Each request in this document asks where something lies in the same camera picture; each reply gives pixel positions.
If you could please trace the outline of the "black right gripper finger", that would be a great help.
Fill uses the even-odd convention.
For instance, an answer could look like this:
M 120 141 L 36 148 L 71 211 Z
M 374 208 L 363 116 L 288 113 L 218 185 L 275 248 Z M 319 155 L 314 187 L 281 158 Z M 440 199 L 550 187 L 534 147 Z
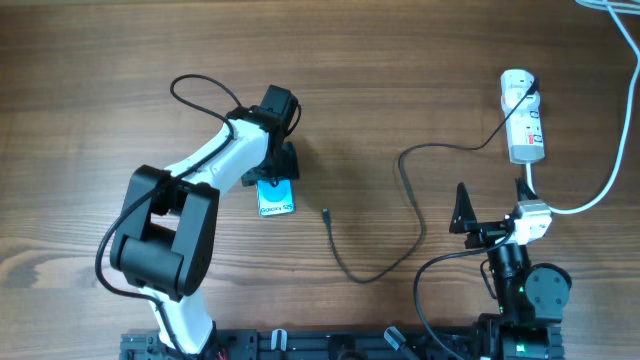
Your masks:
M 537 200 L 538 196 L 535 192 L 530 188 L 527 184 L 527 181 L 524 178 L 516 178 L 516 194 L 518 201 L 529 201 L 529 200 Z
M 456 188 L 455 206 L 452 214 L 449 232 L 462 234 L 477 230 L 477 218 L 473 210 L 471 200 L 463 182 Z

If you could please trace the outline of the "blue screen Galaxy smartphone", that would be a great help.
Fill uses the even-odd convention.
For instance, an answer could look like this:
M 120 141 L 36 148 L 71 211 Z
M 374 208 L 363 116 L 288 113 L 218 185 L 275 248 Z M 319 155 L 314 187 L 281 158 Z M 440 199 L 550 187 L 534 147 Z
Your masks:
M 276 186 L 266 181 L 256 183 L 259 214 L 263 217 L 290 214 L 295 211 L 291 180 L 282 180 Z

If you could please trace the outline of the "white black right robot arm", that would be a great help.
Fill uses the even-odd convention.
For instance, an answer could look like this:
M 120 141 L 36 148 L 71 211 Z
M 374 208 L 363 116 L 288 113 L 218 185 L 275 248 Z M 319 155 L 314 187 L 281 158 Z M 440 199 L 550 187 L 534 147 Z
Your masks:
M 549 229 L 552 212 L 516 180 L 518 201 L 502 220 L 480 222 L 466 186 L 459 183 L 449 231 L 465 234 L 465 248 L 487 255 L 497 314 L 482 314 L 472 326 L 469 357 L 494 360 L 557 360 L 566 357 L 560 324 L 572 279 L 564 269 L 533 264 L 527 245 Z

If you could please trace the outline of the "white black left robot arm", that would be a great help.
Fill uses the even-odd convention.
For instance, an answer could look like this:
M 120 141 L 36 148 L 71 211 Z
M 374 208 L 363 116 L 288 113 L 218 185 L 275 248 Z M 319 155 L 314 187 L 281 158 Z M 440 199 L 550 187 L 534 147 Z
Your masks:
M 290 90 L 270 86 L 261 103 L 222 116 L 220 131 L 184 160 L 143 165 L 100 255 L 148 301 L 159 329 L 121 347 L 123 359 L 222 359 L 200 286 L 213 255 L 220 199 L 236 182 L 257 191 L 263 216 L 294 212 L 297 154 L 288 141 L 301 115 Z

